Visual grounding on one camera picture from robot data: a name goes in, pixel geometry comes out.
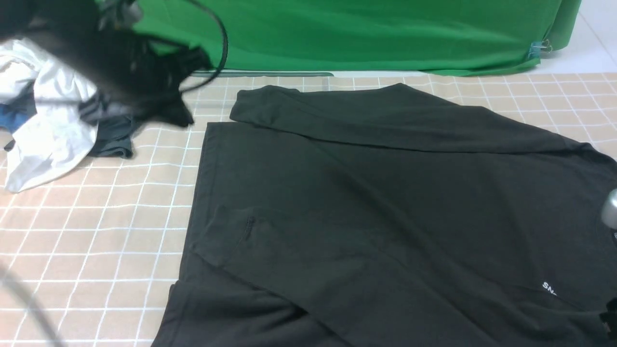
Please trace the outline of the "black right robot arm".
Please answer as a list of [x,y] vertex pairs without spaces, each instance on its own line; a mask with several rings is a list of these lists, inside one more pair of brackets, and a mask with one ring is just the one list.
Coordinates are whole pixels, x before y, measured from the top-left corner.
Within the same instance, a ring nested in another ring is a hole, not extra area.
[[[611,230],[611,239],[617,241],[617,189],[613,189],[606,198],[600,213],[601,221]],[[607,334],[611,340],[617,338],[617,298],[608,301],[606,312],[600,314]]]

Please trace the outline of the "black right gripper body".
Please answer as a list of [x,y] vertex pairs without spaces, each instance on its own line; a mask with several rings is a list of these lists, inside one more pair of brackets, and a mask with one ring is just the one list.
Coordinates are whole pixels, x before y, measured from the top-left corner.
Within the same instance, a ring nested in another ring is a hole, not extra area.
[[613,298],[606,304],[606,312],[602,312],[600,320],[606,333],[617,333],[617,299]]

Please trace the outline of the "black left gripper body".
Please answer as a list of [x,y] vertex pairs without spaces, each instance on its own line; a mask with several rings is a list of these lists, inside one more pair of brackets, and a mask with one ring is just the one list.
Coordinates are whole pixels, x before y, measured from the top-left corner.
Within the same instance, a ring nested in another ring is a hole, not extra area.
[[144,40],[99,60],[85,70],[97,91],[79,106],[80,119],[95,124],[126,117],[187,128],[194,123],[179,86],[192,72],[213,67],[202,48],[181,45],[172,53],[156,53]]

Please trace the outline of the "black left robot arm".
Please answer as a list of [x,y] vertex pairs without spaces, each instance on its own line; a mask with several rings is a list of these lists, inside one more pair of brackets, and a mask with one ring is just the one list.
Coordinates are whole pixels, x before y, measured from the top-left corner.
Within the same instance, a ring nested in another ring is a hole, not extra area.
[[3,0],[1,41],[25,38],[92,82],[94,96],[75,101],[86,123],[187,128],[194,119],[179,87],[214,65],[202,48],[135,31],[140,17],[134,0]]

